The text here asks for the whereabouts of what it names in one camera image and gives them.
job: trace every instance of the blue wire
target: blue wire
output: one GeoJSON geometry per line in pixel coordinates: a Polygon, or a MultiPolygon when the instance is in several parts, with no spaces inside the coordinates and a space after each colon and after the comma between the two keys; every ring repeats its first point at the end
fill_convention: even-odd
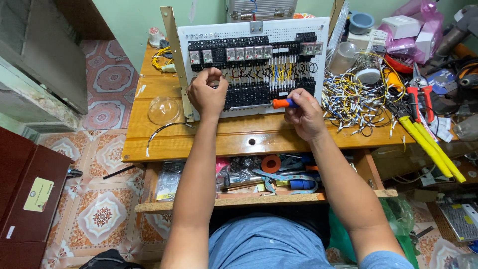
{"type": "Polygon", "coordinates": [[[254,5],[256,5],[256,11],[253,12],[253,13],[256,13],[257,12],[257,3],[256,3],[257,0],[250,0],[250,1],[253,2],[254,5]]]}

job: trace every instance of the person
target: person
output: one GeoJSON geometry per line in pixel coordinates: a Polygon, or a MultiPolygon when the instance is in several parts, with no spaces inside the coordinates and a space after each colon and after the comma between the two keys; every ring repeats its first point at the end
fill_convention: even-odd
{"type": "MultiPolygon", "coordinates": [[[[209,237],[216,198],[216,129],[227,88],[216,68],[201,71],[187,87],[201,120],[177,187],[161,268],[333,268],[316,233],[286,218],[253,214],[225,223],[209,237]],[[214,81],[219,81],[216,89],[214,81]]],[[[359,267],[413,269],[375,192],[348,164],[327,131],[318,101],[304,89],[293,90],[288,98],[300,108],[287,108],[285,121],[310,145],[328,202],[348,232],[359,267]]]]}

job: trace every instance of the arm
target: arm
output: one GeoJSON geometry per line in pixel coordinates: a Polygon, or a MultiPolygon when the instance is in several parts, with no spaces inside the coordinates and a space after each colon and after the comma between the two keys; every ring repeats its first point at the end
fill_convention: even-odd
{"type": "Polygon", "coordinates": [[[327,199],[350,236],[357,261],[378,250],[404,256],[377,195],[348,164],[330,136],[317,100],[304,89],[293,90],[289,97],[300,108],[286,109],[284,117],[309,143],[327,199]]]}
{"type": "Polygon", "coordinates": [[[201,121],[176,191],[161,269],[208,267],[209,220],[216,199],[216,130],[228,88],[221,75],[208,68],[186,90],[201,121]],[[211,88],[215,80],[217,89],[211,88]]]}

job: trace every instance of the red pliers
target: red pliers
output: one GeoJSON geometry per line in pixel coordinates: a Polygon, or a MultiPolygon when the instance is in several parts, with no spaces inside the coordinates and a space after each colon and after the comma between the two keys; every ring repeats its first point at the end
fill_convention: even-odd
{"type": "Polygon", "coordinates": [[[412,104],[412,113],[413,119],[421,123],[422,119],[419,115],[420,109],[418,106],[418,96],[424,95],[425,97],[425,106],[426,106],[426,115],[427,122],[431,123],[435,118],[432,108],[432,100],[430,99],[430,92],[432,91],[432,86],[428,85],[428,82],[422,75],[420,75],[420,69],[418,68],[417,63],[413,63],[413,80],[410,81],[410,87],[407,88],[408,96],[410,96],[410,102],[412,104]]]}

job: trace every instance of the blue shirt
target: blue shirt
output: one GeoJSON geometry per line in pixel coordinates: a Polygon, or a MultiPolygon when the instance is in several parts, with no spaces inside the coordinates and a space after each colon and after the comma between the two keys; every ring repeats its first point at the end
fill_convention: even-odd
{"type": "MultiPolygon", "coordinates": [[[[275,216],[223,225],[209,239],[209,269],[333,269],[324,245],[309,229],[275,216]]],[[[390,251],[367,255],[360,269],[413,269],[390,251]]]]}

